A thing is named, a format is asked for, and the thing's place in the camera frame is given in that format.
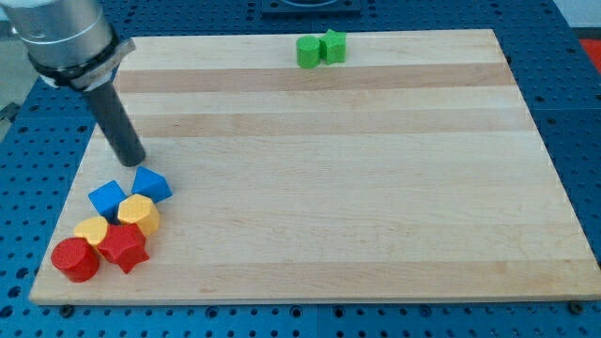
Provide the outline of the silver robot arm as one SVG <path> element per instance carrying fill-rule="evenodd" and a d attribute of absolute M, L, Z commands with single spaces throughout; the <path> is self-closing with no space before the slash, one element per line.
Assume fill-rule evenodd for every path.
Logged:
<path fill-rule="evenodd" d="M 50 86 L 94 90 L 135 50 L 132 39 L 118 37 L 97 0 L 1 0 L 1 9 Z"/>

